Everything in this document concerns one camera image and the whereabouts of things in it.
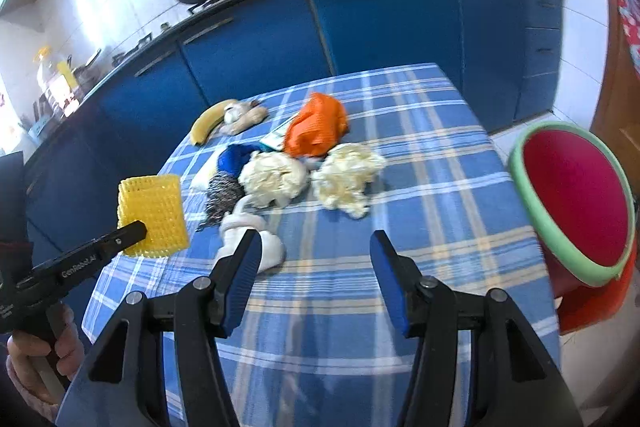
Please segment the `person's left hand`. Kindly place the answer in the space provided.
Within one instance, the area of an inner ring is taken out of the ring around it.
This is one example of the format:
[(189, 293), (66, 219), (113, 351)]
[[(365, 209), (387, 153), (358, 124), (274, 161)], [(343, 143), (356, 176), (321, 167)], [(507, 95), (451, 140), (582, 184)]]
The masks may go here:
[(39, 373), (32, 365), (33, 359), (47, 358), (54, 350), (58, 357), (58, 373), (71, 381), (85, 358), (85, 349), (74, 322), (74, 312), (64, 305), (65, 329), (56, 340), (54, 347), (37, 336), (22, 331), (14, 331), (8, 340), (6, 373), (24, 402), (48, 421), (54, 421), (60, 400), (54, 399)]

